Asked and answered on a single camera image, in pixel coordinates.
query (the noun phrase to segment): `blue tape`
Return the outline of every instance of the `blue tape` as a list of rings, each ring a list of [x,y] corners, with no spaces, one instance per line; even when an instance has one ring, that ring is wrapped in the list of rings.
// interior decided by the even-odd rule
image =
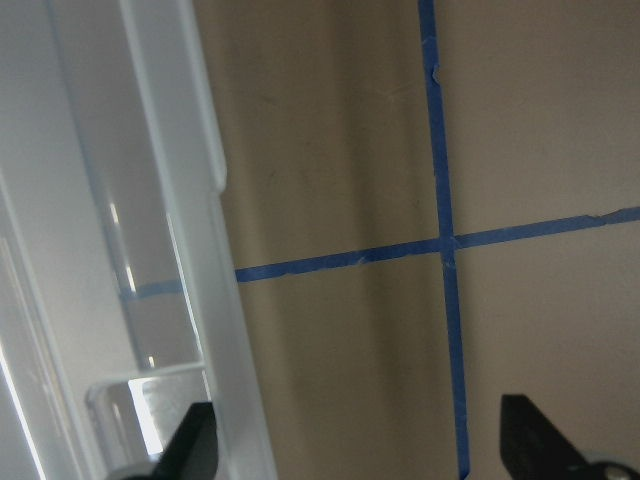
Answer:
[[[282,277],[283,275],[299,275],[301,273],[316,272],[318,270],[380,262],[393,258],[423,255],[438,251],[440,251],[440,242],[438,239],[419,240],[417,242],[399,243],[386,247],[336,253],[303,260],[273,263],[259,267],[241,268],[236,270],[236,279],[240,283],[255,282],[256,280],[266,280],[269,278]]]
[[[449,363],[453,389],[453,413],[456,430],[456,451],[459,478],[469,475],[469,433],[467,428],[467,394],[464,380],[462,327],[456,270],[456,239],[453,234],[453,209],[447,158],[442,90],[437,80],[439,68],[438,41],[436,36],[433,0],[419,0],[422,60],[429,106],[431,150],[436,183],[438,226],[440,231],[440,258],[444,282],[447,334],[449,338]]]
[[[132,300],[143,300],[156,295],[164,295],[167,293],[182,293],[182,282],[178,279],[167,280],[164,282],[147,283],[136,287],[136,291],[129,289],[120,292],[120,298],[125,302]]]
[[[525,238],[542,237],[557,233],[573,232],[587,228],[604,227],[618,223],[635,222],[640,220],[640,207],[624,208],[606,215],[581,215],[578,217],[561,218],[546,222],[530,223],[516,227],[487,230],[486,232],[468,233],[456,236],[456,248],[471,248],[492,243],[511,242]]]

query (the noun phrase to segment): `vertical blue tape strip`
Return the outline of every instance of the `vertical blue tape strip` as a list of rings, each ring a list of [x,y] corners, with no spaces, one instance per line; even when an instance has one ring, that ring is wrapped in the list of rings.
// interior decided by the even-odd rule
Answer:
[[[451,186],[447,159],[447,138],[444,125],[442,90],[437,80],[439,67],[438,42],[433,0],[419,0],[422,60],[429,105],[429,125],[433,170],[436,181],[438,225],[440,230],[440,257],[444,281],[447,332],[449,336],[449,361],[453,386],[453,410],[455,416],[458,471],[461,479],[470,471],[469,434],[467,431],[467,394],[464,381],[462,329],[458,298],[458,273],[456,270],[456,239],[453,233]]]

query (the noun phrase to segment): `black object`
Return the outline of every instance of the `black object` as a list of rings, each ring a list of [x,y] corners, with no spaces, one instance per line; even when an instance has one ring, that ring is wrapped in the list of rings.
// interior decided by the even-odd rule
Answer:
[[[189,407],[153,472],[125,480],[213,480],[217,470],[216,416],[203,402]]]
[[[640,480],[629,467],[590,464],[525,395],[503,395],[500,456],[513,480]]]

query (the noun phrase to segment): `metal screw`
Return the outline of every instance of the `metal screw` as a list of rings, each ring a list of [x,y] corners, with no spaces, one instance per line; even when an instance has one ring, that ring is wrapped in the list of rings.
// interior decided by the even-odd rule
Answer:
[[[608,466],[604,470],[607,480],[631,480],[631,475],[620,467]]]

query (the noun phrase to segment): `blue tape line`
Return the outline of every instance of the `blue tape line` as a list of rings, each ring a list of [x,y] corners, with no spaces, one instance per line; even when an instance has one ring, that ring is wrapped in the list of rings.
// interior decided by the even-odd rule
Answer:
[[[125,302],[132,300],[142,300],[156,295],[164,295],[167,293],[182,293],[182,282],[178,279],[167,280],[164,282],[147,283],[136,287],[136,291],[129,289],[120,292],[120,298]]]
[[[606,215],[581,215],[579,217],[561,218],[546,222],[530,223],[516,227],[487,230],[486,232],[457,235],[457,248],[471,248],[492,243],[511,242],[524,238],[542,237],[557,233],[573,232],[587,228],[604,227],[618,223],[635,222],[640,220],[640,207],[624,208]]]
[[[303,260],[273,263],[259,267],[240,268],[236,270],[236,279],[240,283],[254,282],[256,280],[282,277],[283,275],[299,275],[301,273],[315,272],[318,270],[380,262],[393,258],[423,255],[438,251],[440,251],[440,242],[438,239],[419,240],[417,242],[399,243],[386,247],[356,250],[355,252],[336,253]]]
[[[453,413],[456,430],[456,450],[459,478],[470,471],[469,433],[467,428],[467,394],[464,380],[462,327],[458,297],[458,273],[456,269],[456,239],[453,234],[453,211],[447,158],[442,90],[437,80],[439,68],[438,41],[436,36],[435,8],[433,0],[419,0],[422,60],[429,106],[431,150],[436,183],[438,226],[440,230],[440,258],[444,282],[447,334],[449,337],[449,362],[453,389]]]

